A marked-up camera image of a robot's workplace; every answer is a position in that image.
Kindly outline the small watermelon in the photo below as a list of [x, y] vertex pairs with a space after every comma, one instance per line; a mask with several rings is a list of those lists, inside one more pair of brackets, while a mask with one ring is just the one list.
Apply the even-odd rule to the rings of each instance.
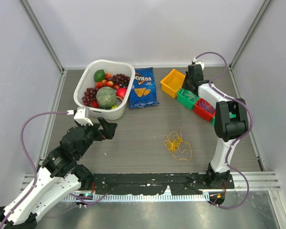
[[96, 94], [96, 101], [100, 107], [110, 109], [116, 105], [117, 98], [115, 90], [110, 87], [102, 87]]

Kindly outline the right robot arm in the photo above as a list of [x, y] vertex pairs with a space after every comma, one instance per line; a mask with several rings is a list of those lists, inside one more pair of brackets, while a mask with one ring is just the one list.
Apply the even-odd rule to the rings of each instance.
[[220, 187], [229, 180], [230, 161], [235, 147], [249, 129], [245, 101], [226, 95], [212, 82], [205, 80], [203, 67], [199, 63], [188, 65], [183, 88], [204, 99], [215, 109], [214, 131], [218, 140], [205, 182], [210, 188]]

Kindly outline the green lime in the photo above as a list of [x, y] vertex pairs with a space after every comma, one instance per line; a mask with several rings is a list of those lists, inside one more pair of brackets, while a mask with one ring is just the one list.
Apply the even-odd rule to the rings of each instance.
[[94, 81], [97, 83], [97, 82], [101, 82], [102, 80], [104, 80], [105, 76], [106, 76], [106, 73], [104, 69], [100, 69], [94, 73], [93, 78], [94, 78]]

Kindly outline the green plastic bin near yellow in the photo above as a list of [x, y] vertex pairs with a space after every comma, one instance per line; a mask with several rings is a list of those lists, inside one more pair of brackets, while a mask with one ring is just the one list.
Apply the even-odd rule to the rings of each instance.
[[177, 101], [190, 110], [194, 109], [194, 105], [199, 98], [199, 96], [183, 88], [177, 92]]

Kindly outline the purple grape bunch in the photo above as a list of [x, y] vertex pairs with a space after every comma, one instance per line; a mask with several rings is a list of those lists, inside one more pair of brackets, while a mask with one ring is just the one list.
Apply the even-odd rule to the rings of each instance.
[[115, 88], [127, 88], [130, 82], [130, 77], [125, 74], [116, 74], [112, 77], [113, 86]]
[[96, 94], [98, 92], [98, 88], [87, 88], [84, 92], [84, 96], [82, 97], [82, 102], [84, 106], [92, 107], [92, 108], [99, 108], [97, 103]]

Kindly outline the green plastic bin far right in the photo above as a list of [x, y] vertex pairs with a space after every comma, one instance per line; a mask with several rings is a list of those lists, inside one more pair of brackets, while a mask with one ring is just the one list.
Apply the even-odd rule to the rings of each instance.
[[[229, 117], [230, 117], [230, 118], [235, 118], [236, 115], [230, 112], [230, 113], [229, 113]], [[212, 126], [215, 125], [215, 116], [213, 117], [211, 124], [212, 124]]]

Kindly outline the peaches in basket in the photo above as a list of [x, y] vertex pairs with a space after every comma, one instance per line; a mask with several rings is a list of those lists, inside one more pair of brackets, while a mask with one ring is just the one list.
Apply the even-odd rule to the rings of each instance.
[[118, 90], [119, 88], [115, 88], [113, 86], [112, 77], [113, 77], [113, 75], [111, 75], [110, 73], [106, 73], [105, 79], [102, 80], [101, 82], [97, 82], [95, 84], [95, 87], [99, 88], [99, 89], [102, 87], [110, 87], [110, 88], [113, 88], [115, 90]]

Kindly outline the lower purple grape bunch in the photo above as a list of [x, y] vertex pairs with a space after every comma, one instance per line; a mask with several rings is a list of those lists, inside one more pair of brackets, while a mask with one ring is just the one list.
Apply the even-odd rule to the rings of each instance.
[[92, 108], [99, 108], [97, 103], [96, 94], [98, 92], [98, 88], [87, 88], [84, 92], [84, 96], [82, 97], [82, 102], [84, 106], [92, 107]]

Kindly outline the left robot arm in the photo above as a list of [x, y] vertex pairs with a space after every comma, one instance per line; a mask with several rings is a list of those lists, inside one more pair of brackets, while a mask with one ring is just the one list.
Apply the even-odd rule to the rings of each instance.
[[113, 139], [116, 123], [99, 117], [76, 120], [58, 147], [48, 153], [34, 179], [9, 205], [0, 207], [1, 229], [34, 229], [37, 223], [68, 194], [88, 190], [93, 174], [77, 162], [95, 141]]

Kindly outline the upper purple grape bunch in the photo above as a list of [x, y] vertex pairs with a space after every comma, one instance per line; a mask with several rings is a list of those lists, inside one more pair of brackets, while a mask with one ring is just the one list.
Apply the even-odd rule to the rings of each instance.
[[125, 74], [116, 74], [112, 77], [113, 86], [115, 88], [127, 88], [130, 82], [130, 77]]

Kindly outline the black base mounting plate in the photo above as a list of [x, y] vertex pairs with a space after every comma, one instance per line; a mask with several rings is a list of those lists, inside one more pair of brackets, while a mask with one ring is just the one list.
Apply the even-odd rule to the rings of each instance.
[[203, 189], [233, 189], [231, 174], [210, 181], [205, 173], [114, 173], [94, 174], [93, 181], [79, 191], [104, 195], [162, 195], [169, 188], [172, 195], [201, 194]]

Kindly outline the blue Doritos chip bag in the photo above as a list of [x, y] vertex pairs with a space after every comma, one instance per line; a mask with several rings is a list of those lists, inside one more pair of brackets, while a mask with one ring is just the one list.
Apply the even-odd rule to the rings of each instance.
[[158, 105], [153, 67], [135, 69], [129, 96], [129, 109]]

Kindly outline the white fruit basket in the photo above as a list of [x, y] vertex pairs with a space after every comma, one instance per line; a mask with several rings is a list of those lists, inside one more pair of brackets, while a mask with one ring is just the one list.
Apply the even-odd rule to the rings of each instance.
[[130, 95], [130, 91], [134, 82], [135, 77], [135, 69], [132, 65], [125, 63], [125, 62], [115, 62], [109, 60], [96, 60], [90, 63], [84, 73], [82, 74], [76, 89], [73, 94], [74, 102], [77, 104], [78, 107], [83, 106], [82, 97], [84, 97], [84, 92], [87, 88], [91, 88], [95, 86], [94, 74], [97, 70], [103, 69], [106, 73], [111, 73], [112, 75], [117, 73], [122, 73], [130, 77], [130, 82], [127, 88], [126, 95], [124, 100], [118, 101], [117, 104], [119, 105], [115, 109], [99, 109], [99, 108], [89, 108], [89, 115], [92, 117], [103, 117], [106, 120], [117, 120], [122, 117], [127, 101]]

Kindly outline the red plastic bin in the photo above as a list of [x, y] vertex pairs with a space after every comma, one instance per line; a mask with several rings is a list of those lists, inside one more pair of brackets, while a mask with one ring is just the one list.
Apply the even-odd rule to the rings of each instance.
[[211, 106], [206, 100], [199, 98], [194, 105], [194, 113], [204, 120], [211, 122], [215, 116], [215, 108]]

